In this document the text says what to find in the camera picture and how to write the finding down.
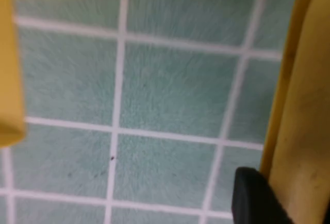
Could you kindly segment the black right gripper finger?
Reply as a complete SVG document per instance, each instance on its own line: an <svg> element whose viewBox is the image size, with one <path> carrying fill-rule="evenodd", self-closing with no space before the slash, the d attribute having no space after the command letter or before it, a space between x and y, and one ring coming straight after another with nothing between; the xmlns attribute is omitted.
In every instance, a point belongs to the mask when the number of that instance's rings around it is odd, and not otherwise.
<svg viewBox="0 0 330 224"><path fill-rule="evenodd" d="M267 180L249 167L235 171L232 215L236 224L291 223Z"/></svg>

